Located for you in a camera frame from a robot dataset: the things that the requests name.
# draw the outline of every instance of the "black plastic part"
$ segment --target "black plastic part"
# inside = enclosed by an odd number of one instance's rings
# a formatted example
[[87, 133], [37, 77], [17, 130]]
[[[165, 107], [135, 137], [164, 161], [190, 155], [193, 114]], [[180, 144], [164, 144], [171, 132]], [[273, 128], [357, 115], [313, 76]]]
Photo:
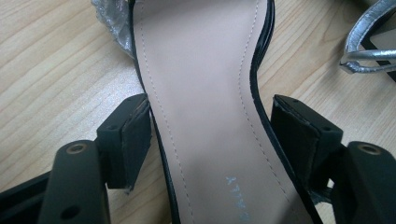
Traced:
[[58, 150], [38, 223], [110, 223], [106, 187], [93, 141], [69, 143]]
[[341, 148], [343, 131], [304, 103], [275, 95], [271, 123], [291, 167], [305, 189], [327, 188], [330, 156]]
[[50, 173], [0, 193], [0, 223], [37, 223]]
[[124, 100], [97, 129], [96, 144], [106, 161], [110, 189], [133, 189], [151, 138], [149, 100], [139, 94]]
[[335, 173], [337, 224], [396, 223], [396, 160], [384, 148], [351, 142]]

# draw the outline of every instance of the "wooden table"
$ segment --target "wooden table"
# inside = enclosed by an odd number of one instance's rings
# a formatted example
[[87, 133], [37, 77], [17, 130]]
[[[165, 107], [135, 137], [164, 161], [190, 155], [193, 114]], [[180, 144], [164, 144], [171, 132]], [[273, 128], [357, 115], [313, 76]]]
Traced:
[[[261, 97], [298, 98], [361, 140], [396, 152], [396, 84], [386, 74], [338, 67], [361, 14], [342, 0], [276, 0], [276, 30], [260, 69]], [[0, 191], [47, 172], [62, 145], [95, 130], [132, 86], [132, 60], [113, 42], [89, 1], [0, 1]], [[169, 223], [159, 157], [152, 147], [129, 196], [109, 191], [113, 223]], [[325, 223], [330, 206], [319, 205]]]

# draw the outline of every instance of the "shoe footbed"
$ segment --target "shoe footbed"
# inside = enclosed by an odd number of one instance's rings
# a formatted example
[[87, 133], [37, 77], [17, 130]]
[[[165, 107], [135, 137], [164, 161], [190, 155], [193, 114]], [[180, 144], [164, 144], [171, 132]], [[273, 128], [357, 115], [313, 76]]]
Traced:
[[136, 1], [134, 42], [181, 223], [311, 223], [249, 71], [267, 1]]

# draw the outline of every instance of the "sandal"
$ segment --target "sandal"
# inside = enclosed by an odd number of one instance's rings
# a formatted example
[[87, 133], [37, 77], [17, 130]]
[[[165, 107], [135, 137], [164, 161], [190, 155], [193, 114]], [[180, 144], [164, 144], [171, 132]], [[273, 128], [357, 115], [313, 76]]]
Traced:
[[257, 86], [273, 0], [131, 5], [135, 66], [155, 120], [173, 223], [317, 221], [279, 153]]

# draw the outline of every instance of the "screw hole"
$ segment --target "screw hole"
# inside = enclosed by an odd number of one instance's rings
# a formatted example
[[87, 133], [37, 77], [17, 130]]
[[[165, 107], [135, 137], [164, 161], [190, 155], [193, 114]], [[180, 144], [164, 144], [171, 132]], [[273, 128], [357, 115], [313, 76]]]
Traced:
[[107, 127], [109, 130], [116, 130], [118, 128], [117, 125], [110, 125]]
[[63, 220], [69, 220], [72, 219], [73, 217], [76, 217], [79, 214], [79, 207], [76, 205], [70, 206], [66, 209], [64, 209], [61, 213], [61, 219]]
[[381, 150], [379, 150], [379, 148], [372, 147], [369, 145], [358, 145], [358, 149], [362, 150], [365, 153], [375, 155], [375, 156], [381, 154]]
[[78, 154], [80, 152], [82, 152], [83, 150], [85, 150], [85, 148], [87, 148], [87, 145], [85, 144], [75, 144], [71, 147], [69, 147], [66, 152], [69, 154]]

